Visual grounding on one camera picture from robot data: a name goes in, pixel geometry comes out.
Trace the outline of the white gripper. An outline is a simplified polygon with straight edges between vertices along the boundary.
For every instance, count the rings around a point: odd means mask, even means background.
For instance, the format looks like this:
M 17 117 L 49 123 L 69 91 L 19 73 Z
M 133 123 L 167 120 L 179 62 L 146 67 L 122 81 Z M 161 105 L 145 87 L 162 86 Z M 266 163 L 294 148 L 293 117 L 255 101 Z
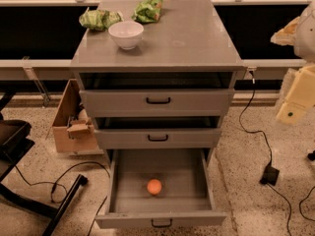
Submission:
M 271 43 L 294 47 L 294 54 L 306 62 L 315 62 L 315 1 L 300 17 L 275 32 Z M 289 69 L 283 78 L 276 119 L 287 125 L 296 124 L 315 105 L 315 65 L 299 70 Z

